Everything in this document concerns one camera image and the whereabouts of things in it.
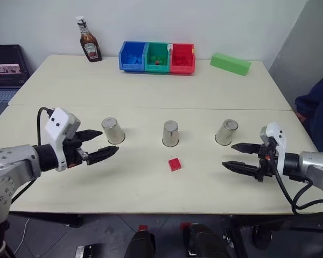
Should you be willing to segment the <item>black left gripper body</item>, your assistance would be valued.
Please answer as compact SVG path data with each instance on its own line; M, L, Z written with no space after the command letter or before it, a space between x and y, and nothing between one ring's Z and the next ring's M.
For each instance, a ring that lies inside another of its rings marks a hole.
M82 150L82 143L86 140L85 133L75 133L69 139L66 138L63 143L63 151L66 158L67 168L80 165L83 161L88 160L88 153Z

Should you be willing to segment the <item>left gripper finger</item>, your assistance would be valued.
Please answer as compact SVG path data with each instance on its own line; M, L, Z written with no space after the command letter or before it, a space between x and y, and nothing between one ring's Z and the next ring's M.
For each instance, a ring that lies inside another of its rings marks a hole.
M86 141L91 141L94 138L102 135L103 132L101 131L96 131L96 130L83 130L83 131L78 131L76 132L76 137L81 141L81 142L86 142Z
M104 161L113 156L119 150L118 146L107 146L97 150L96 152L89 153L86 160L87 165Z

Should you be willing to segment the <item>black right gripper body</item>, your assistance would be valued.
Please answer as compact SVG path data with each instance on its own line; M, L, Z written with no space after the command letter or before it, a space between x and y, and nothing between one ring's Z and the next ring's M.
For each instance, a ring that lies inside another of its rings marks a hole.
M272 147L267 147L265 144L258 145L257 154L259 158L259 166L257 171L256 179L259 182L263 182L264 177L272 177L274 175L272 168L270 168L268 160L269 152L275 155L275 149Z

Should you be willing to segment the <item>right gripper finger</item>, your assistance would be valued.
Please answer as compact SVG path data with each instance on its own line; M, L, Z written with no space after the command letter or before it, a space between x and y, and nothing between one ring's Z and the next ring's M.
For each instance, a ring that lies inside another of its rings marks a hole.
M232 149L239 151L241 153L247 154L258 154L262 145L260 144L251 144L251 143L238 143L231 146Z
M258 173L258 168L256 166L248 165L243 162L238 161L226 161L222 162L222 165L232 172L247 175L251 177L256 177Z

